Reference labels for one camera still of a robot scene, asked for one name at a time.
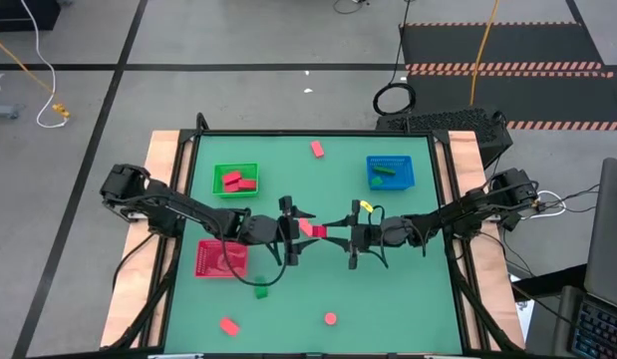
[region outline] green block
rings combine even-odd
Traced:
[[[383,180],[380,177],[375,177],[370,181],[371,185],[381,185],[383,184]]]
[[[262,275],[257,275],[255,277],[255,283],[265,283],[266,278]],[[255,287],[255,298],[262,299],[268,296],[268,287]]]
[[[394,176],[397,174],[397,172],[393,169],[382,168],[379,166],[372,167],[372,171],[379,173],[379,174],[385,174],[385,175],[391,175],[391,176]]]

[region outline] yellow cable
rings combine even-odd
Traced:
[[[20,59],[18,59],[18,57],[16,55],[14,55],[11,51],[9,51],[9,49],[7,49],[4,45],[2,45],[2,43],[0,42],[0,49],[2,51],[5,52],[5,54],[9,55],[10,58],[13,59],[13,61],[16,62],[16,64],[20,65],[20,68],[22,68],[22,70],[27,73],[27,75],[29,75],[32,79],[34,79],[38,84],[40,84],[40,86],[42,86],[43,88],[45,88],[45,90],[47,90],[50,94],[54,94],[53,90],[51,89],[51,87],[49,87],[49,85],[45,84],[44,82],[42,82],[42,80],[38,79],[38,77],[36,77],[36,75],[34,75],[31,71],[29,71],[29,69],[27,69],[27,67],[20,61]]]
[[[45,90],[47,90],[53,98],[56,98],[56,93],[53,91],[53,89],[49,85],[45,84],[42,80],[38,79],[38,77],[34,75],[31,71],[29,71],[29,69],[27,69],[27,67],[22,63],[22,61],[20,61],[20,59],[18,59],[16,55],[14,55],[11,51],[9,51],[9,49],[7,49],[7,47],[4,46],[1,42],[0,42],[0,49],[4,51],[5,54],[9,55],[9,57],[13,59],[13,61],[15,61],[16,64],[18,64],[20,68],[27,75],[29,75],[29,77],[34,79],[40,86],[42,86]],[[65,108],[65,106],[62,104],[55,104],[51,108],[53,109],[53,111],[57,112],[65,119],[68,119],[69,117],[71,117],[71,113],[69,113],[67,109]]]
[[[495,0],[494,8],[491,9],[491,15],[489,16],[489,20],[487,21],[487,27],[485,27],[485,33],[483,34],[483,39],[480,41],[480,48],[478,49],[478,55],[476,55],[476,62],[474,63],[474,70],[471,72],[471,90],[469,92],[469,105],[470,106],[474,104],[474,92],[476,90],[476,74],[478,73],[478,65],[480,65],[480,55],[482,55],[483,49],[485,48],[485,43],[487,42],[487,35],[489,35],[489,28],[491,27],[491,23],[494,21],[494,17],[496,16],[497,10],[498,10],[498,0]]]

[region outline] concrete floor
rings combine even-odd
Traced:
[[[115,64],[139,0],[75,0],[41,48],[54,63]],[[577,0],[607,64],[617,65],[617,0]],[[405,3],[371,0],[354,15],[331,0],[149,0],[130,56],[143,64],[369,63],[394,61]],[[416,0],[410,22],[485,21],[490,0]],[[501,0],[499,21],[569,21],[565,0]],[[25,62],[39,62],[31,33],[0,34]],[[9,63],[0,52],[0,63]],[[0,120],[0,358],[11,356],[74,185],[112,73],[59,72],[59,95],[75,118],[42,130],[46,94],[21,72],[0,72],[0,104],[22,104]],[[142,164],[151,131],[373,129],[372,97],[384,71],[125,72],[89,173],[29,355],[95,350],[107,315],[126,226],[100,205],[98,189],[116,163]],[[48,73],[41,73],[49,78]],[[304,93],[305,89],[313,90]],[[405,99],[387,97],[386,107]],[[45,121],[53,121],[48,112]],[[499,169],[526,169],[541,188],[568,194],[598,182],[617,157],[617,133],[512,131]],[[594,198],[580,198],[585,207]],[[583,262],[593,212],[522,223],[507,236],[534,273]]]

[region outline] red basket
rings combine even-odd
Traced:
[[[226,253],[232,268],[241,277],[248,274],[248,247],[234,242],[226,243]],[[203,239],[197,245],[195,261],[197,278],[232,278],[228,264],[221,250],[221,241]]]

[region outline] green tabletop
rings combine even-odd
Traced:
[[[325,151],[316,159],[310,143]],[[412,157],[416,186],[406,190],[370,190],[366,156]],[[259,163],[259,195],[219,198],[212,192],[213,166]],[[437,209],[437,193],[427,138],[396,137],[254,137],[201,138],[191,196],[214,207],[250,207],[253,214],[279,215],[278,199],[292,195],[314,224],[343,218],[352,199],[386,208],[386,215]],[[366,221],[362,210],[360,219]],[[350,236],[349,228],[329,234]],[[193,276],[197,243],[210,238],[200,225],[186,224],[165,353],[460,353],[457,315],[440,236],[428,255],[420,248],[387,248],[390,269],[362,255],[356,270],[348,254],[319,241],[307,247],[299,265],[257,299],[252,287],[234,278]],[[275,260],[263,246],[249,247],[248,279],[274,278]],[[337,324],[324,323],[327,312]],[[240,327],[236,337],[219,327],[223,317]]]

